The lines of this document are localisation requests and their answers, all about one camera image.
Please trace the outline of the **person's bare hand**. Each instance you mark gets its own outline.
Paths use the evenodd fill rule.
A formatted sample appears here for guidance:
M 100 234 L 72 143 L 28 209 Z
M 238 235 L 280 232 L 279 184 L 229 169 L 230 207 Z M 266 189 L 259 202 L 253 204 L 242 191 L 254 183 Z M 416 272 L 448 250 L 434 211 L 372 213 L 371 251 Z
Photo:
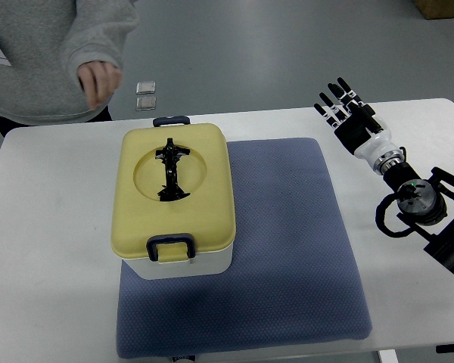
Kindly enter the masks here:
M 77 76 L 90 110 L 95 110 L 120 87 L 123 72 L 105 61 L 90 61 L 81 64 Z

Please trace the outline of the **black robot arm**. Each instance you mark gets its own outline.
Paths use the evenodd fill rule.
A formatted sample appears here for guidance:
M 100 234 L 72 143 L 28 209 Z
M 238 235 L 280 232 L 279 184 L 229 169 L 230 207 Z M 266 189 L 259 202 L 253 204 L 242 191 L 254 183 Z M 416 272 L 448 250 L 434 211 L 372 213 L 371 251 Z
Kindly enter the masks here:
M 454 175 L 434 167 L 422 178 L 408 163 L 406 149 L 371 105 L 343 78 L 328 84 L 314 108 L 354 157 L 364 160 L 392 190 L 375 210 L 375 224 L 388 237 L 415 232 L 428 243 L 424 251 L 454 275 Z

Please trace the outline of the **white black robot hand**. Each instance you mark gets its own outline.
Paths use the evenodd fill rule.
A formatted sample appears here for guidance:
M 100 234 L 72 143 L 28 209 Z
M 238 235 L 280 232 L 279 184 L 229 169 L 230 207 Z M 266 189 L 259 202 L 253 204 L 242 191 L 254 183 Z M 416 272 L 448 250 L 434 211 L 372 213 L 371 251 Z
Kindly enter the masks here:
M 324 92 L 320 92 L 319 97 L 330 113 L 318 103 L 314 108 L 333 128 L 341 144 L 353 156 L 365 160 L 372 169 L 389 169 L 400 163 L 400 147 L 392 142 L 391 132 L 383 120 L 373 117 L 375 111 L 372 107 L 361 101 L 342 77 L 337 78 L 337 83 L 328 83 L 328 89 L 341 102 L 347 115 Z M 375 122 L 374 131 L 364 124 L 360 117 L 362 114 Z

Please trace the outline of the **grey sweater forearm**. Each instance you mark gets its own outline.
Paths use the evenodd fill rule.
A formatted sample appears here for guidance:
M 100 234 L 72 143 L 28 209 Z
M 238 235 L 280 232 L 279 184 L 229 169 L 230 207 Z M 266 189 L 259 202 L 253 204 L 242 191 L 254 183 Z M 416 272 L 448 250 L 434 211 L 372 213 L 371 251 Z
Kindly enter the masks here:
M 133 1 L 77 1 L 76 14 L 61 46 L 61 63 L 75 76 L 79 66 L 100 61 L 123 67 L 126 37 L 138 25 Z

